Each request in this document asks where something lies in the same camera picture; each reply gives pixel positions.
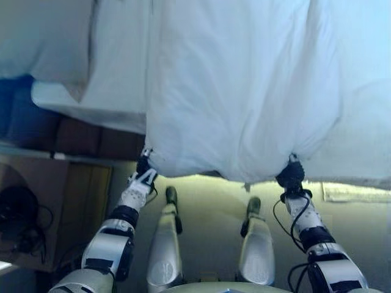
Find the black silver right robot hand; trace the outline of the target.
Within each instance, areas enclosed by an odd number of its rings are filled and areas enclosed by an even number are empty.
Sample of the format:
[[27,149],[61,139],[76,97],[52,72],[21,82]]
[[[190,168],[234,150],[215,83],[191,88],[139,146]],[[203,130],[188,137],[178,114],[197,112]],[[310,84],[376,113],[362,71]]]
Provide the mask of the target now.
[[304,177],[305,172],[298,156],[291,153],[287,166],[276,176],[276,181],[284,189],[293,189],[301,185]]

